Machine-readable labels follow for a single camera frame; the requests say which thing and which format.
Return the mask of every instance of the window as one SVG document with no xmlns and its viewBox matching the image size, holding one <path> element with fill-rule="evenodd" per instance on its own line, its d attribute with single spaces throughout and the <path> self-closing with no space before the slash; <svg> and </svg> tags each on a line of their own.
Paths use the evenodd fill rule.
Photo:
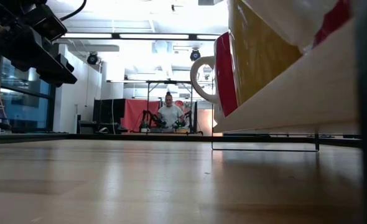
<svg viewBox="0 0 367 224">
<path fill-rule="evenodd" d="M 11 65 L 11 61 L 2 61 L 1 84 L 22 88 L 36 93 L 50 94 L 50 85 L 39 78 L 34 68 L 22 72 Z"/>
<path fill-rule="evenodd" d="M 41 80 L 35 69 L 22 72 L 1 55 L 0 99 L 13 133 L 52 130 L 55 87 Z M 0 118 L 5 118 L 1 107 Z"/>
<path fill-rule="evenodd" d="M 49 100 L 1 88 L 1 99 L 13 128 L 46 128 Z"/>
</svg>

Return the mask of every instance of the camera equipment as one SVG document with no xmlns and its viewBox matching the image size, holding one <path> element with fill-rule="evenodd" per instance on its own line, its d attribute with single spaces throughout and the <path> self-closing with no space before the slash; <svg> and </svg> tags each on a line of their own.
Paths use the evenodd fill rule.
<svg viewBox="0 0 367 224">
<path fill-rule="evenodd" d="M 99 63 L 98 53 L 96 52 L 90 52 L 90 56 L 86 59 L 88 64 L 90 65 L 97 65 Z"/>
<path fill-rule="evenodd" d="M 201 57 L 200 52 L 198 51 L 198 49 L 193 49 L 192 53 L 190 54 L 190 59 L 191 61 L 196 61 L 197 59 L 199 59 Z"/>
<path fill-rule="evenodd" d="M 0 54 L 22 71 L 36 68 L 40 78 L 61 86 L 74 84 L 74 68 L 61 54 L 49 53 L 52 41 L 67 32 L 62 21 L 79 13 L 86 0 L 75 12 L 58 19 L 45 4 L 47 0 L 0 0 Z"/>
</svg>

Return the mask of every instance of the mug handle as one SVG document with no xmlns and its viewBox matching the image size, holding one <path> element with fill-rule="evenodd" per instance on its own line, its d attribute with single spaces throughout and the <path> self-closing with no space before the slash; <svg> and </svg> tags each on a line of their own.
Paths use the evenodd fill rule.
<svg viewBox="0 0 367 224">
<path fill-rule="evenodd" d="M 203 97 L 205 100 L 218 104 L 218 97 L 216 95 L 211 95 L 206 92 L 204 92 L 203 88 L 200 87 L 200 85 L 197 82 L 197 71 L 202 65 L 208 65 L 211 68 L 214 68 L 215 64 L 215 57 L 214 56 L 207 56 L 207 57 L 201 57 L 197 59 L 191 69 L 190 69 L 190 81 L 192 82 L 192 86 L 196 90 L 196 92 Z"/>
</svg>

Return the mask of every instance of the glass window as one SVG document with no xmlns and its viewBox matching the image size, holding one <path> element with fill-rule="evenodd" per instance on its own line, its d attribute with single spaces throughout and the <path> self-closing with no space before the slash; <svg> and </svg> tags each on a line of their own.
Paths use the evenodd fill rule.
<svg viewBox="0 0 367 224">
<path fill-rule="evenodd" d="M 48 99 L 1 88 L 9 124 L 14 128 L 46 128 Z"/>
<path fill-rule="evenodd" d="M 10 60 L 4 58 L 2 61 L 1 84 L 12 85 L 48 95 L 50 90 L 49 84 L 39 77 L 39 74 L 35 72 L 34 68 L 30 68 L 27 72 L 22 72 L 13 67 Z"/>
</svg>

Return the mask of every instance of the ceiling light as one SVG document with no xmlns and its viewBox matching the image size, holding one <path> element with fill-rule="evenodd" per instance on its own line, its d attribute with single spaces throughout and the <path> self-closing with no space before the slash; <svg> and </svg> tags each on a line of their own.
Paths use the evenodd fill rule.
<svg viewBox="0 0 367 224">
<path fill-rule="evenodd" d="M 186 51 L 189 51 L 189 49 L 192 49 L 192 47 L 189 47 L 189 46 L 173 46 L 172 49 L 173 50 L 186 50 Z"/>
<path fill-rule="evenodd" d="M 108 80 L 107 82 L 113 82 L 113 83 L 146 83 L 145 80 Z"/>
<path fill-rule="evenodd" d="M 62 38 L 78 38 L 78 39 L 111 39 L 111 34 L 72 34 L 67 33 Z"/>
<path fill-rule="evenodd" d="M 198 40 L 216 40 L 219 35 L 197 35 Z"/>
<path fill-rule="evenodd" d="M 1 89 L 0 89 L 0 92 L 1 92 L 1 93 L 15 93 L 15 91 L 13 91 L 13 90 L 8 90 L 8 89 L 5 89 L 5 88 L 1 88 Z"/>
<path fill-rule="evenodd" d="M 185 34 L 120 34 L 122 39 L 189 39 Z"/>
</svg>

